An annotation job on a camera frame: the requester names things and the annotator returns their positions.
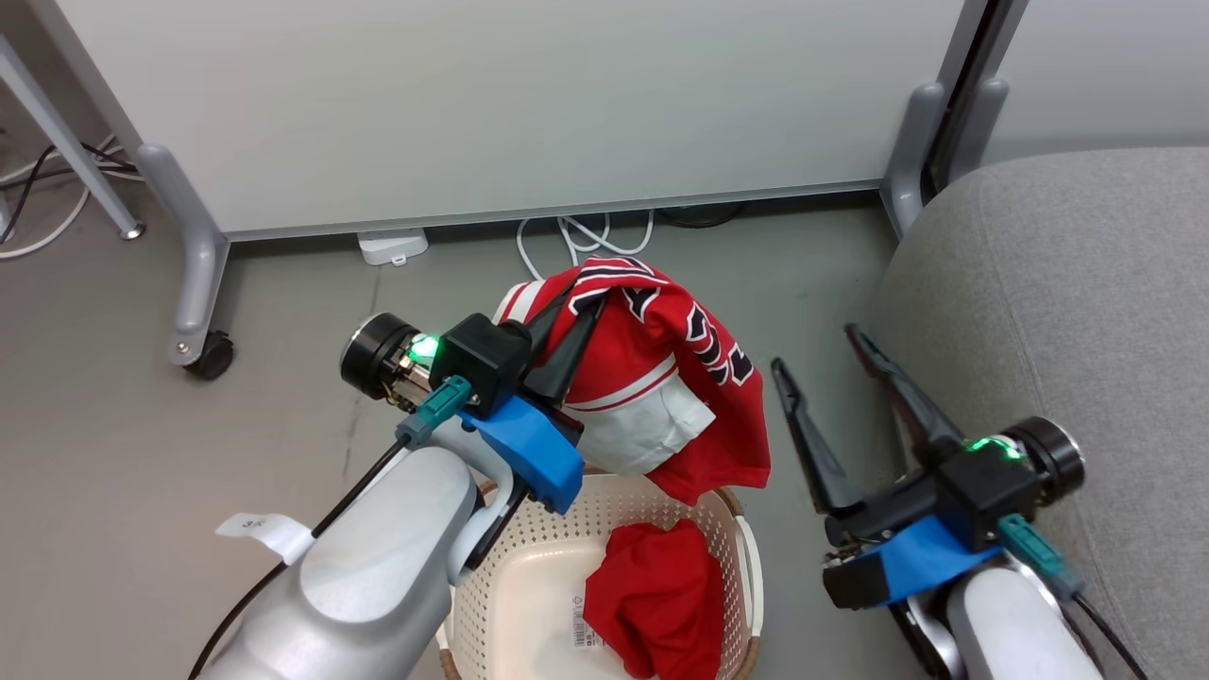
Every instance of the white partition panel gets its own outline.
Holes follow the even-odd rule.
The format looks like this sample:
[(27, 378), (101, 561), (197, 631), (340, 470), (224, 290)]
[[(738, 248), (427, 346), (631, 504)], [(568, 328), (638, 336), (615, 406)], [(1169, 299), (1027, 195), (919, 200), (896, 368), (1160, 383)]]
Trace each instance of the white partition panel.
[(961, 8), (58, 4), (140, 137), (175, 154), (226, 232), (872, 185)]
[(1209, 144), (1209, 1), (1031, 0), (999, 76), (1011, 90), (983, 165)]

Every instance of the white label on cable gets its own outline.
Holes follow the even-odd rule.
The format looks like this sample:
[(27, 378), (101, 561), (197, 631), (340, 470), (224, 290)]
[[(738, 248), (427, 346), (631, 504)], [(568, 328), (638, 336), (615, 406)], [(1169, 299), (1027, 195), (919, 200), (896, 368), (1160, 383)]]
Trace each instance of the white label on cable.
[(571, 597), (571, 632), (572, 646), (577, 650), (598, 650), (604, 646), (604, 640), (592, 630), (591, 626), (584, 621), (584, 597)]
[(241, 512), (231, 515), (214, 530), (219, 536), (248, 536), (282, 555), (282, 561), (294, 564), (314, 544), (314, 536), (303, 524), (284, 514), (251, 514)]

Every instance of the white and red fabric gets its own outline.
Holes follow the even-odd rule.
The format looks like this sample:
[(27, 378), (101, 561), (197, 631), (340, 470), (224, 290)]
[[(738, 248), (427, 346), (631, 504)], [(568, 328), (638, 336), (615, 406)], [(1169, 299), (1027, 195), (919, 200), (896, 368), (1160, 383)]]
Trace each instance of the white and red fabric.
[(591, 258), (513, 287), (494, 321), (530, 321), (573, 280), (551, 347), (585, 302), (607, 295), (563, 408), (584, 423), (579, 450), (588, 462), (646, 474), (689, 505), (719, 486), (764, 486), (759, 371), (718, 319), (659, 270), (634, 258)]

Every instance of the laundry basket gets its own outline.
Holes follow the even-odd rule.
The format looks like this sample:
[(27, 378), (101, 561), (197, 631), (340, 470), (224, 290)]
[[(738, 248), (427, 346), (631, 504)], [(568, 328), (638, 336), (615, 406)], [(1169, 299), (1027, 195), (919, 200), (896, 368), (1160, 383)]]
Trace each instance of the laundry basket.
[(640, 521), (671, 529), (683, 518), (701, 528), (722, 565), (718, 679), (747, 678), (759, 653), (764, 583), (739, 500), (719, 489), (689, 507), (646, 478), (590, 471), (565, 517), (525, 501), (487, 559), (453, 590), (453, 611), (436, 636), (446, 679), (629, 679), (620, 657), (583, 622), (584, 582), (613, 529)]

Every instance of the gray upholstery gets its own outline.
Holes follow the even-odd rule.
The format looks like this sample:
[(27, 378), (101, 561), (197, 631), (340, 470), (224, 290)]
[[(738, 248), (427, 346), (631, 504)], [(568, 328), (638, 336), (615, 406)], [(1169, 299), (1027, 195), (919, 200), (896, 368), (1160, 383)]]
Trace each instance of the gray upholstery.
[(869, 327), (967, 434), (1034, 413), (1068, 428), (1087, 484), (1039, 525), (1152, 678), (1209, 678), (1209, 149), (962, 178), (904, 238)]

